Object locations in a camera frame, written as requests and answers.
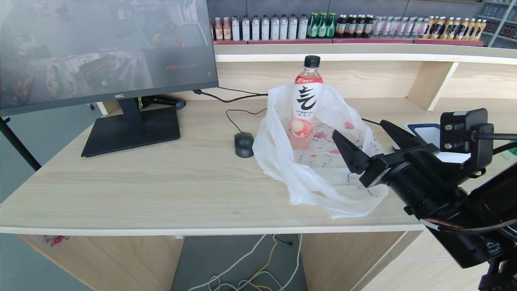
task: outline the surveillance camera feed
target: surveillance camera feed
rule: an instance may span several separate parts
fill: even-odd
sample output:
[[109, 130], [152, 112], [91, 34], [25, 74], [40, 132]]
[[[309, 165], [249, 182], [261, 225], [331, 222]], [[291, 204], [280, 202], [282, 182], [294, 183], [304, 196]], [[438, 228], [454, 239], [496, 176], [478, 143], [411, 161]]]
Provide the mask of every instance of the surveillance camera feed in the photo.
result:
[[0, 23], [2, 109], [217, 81], [206, 0], [0, 0]]

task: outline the robotic arm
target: robotic arm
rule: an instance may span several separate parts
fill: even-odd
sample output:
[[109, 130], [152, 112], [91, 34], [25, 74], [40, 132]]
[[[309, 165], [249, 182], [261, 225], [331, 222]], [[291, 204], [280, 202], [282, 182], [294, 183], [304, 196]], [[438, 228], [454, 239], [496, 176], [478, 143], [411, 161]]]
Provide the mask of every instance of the robotic arm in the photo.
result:
[[517, 135], [495, 134], [486, 109], [443, 113], [442, 151], [470, 153], [462, 164], [444, 163], [433, 144], [382, 120], [382, 128], [401, 151], [368, 157], [335, 130], [332, 137], [351, 172], [362, 174], [365, 187], [389, 186], [445, 247], [462, 268], [485, 261], [490, 267], [480, 291], [517, 290], [517, 163], [470, 195], [458, 185], [485, 174], [494, 139], [517, 140]]

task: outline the green bottle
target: green bottle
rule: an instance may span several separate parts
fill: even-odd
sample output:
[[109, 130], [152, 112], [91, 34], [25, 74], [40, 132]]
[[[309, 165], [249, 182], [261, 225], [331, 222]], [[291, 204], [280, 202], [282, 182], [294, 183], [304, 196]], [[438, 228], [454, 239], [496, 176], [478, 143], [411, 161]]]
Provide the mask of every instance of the green bottle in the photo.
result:
[[311, 24], [308, 26], [307, 35], [310, 38], [315, 38], [318, 36], [318, 13], [311, 13]]
[[318, 25], [318, 37], [322, 38], [325, 37], [327, 34], [327, 13], [321, 12], [320, 13], [320, 24]]
[[327, 37], [333, 38], [334, 31], [336, 30], [336, 24], [334, 23], [334, 19], [336, 18], [336, 14], [332, 12], [327, 21]]

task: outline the desk surface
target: desk surface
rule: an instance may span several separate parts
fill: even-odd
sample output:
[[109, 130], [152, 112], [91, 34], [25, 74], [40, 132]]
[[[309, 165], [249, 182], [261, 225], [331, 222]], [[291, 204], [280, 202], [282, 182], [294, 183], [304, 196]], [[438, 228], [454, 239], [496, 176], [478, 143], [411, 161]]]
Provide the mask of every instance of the desk surface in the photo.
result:
[[[399, 125], [438, 122], [444, 111], [486, 107], [498, 132], [514, 132], [517, 100], [447, 99], [427, 112], [406, 99], [351, 99], [371, 120]], [[181, 139], [92, 158], [80, 154], [90, 128], [81, 133], [1, 205], [0, 232], [71, 236], [243, 235], [299, 232], [419, 230], [404, 204], [390, 193], [368, 216], [332, 220], [317, 206], [293, 206], [282, 182], [265, 175], [254, 158], [233, 150], [236, 129], [225, 110], [258, 111], [266, 100], [232, 104], [190, 101], [178, 112]], [[260, 115], [233, 112], [245, 131], [256, 133]], [[389, 137], [377, 126], [385, 148]], [[485, 177], [510, 165], [496, 156]]]

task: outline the monitor base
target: monitor base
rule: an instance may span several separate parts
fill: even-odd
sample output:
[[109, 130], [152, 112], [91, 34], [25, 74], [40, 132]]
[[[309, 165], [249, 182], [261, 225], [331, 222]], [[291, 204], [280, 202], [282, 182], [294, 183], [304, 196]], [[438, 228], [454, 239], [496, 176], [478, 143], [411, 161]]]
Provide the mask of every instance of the monitor base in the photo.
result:
[[175, 107], [139, 112], [141, 119], [137, 118], [135, 121], [128, 118], [128, 112], [121, 101], [129, 101], [126, 105], [135, 106], [138, 110], [133, 99], [119, 100], [124, 114], [98, 118], [81, 157], [134, 149], [180, 138]]

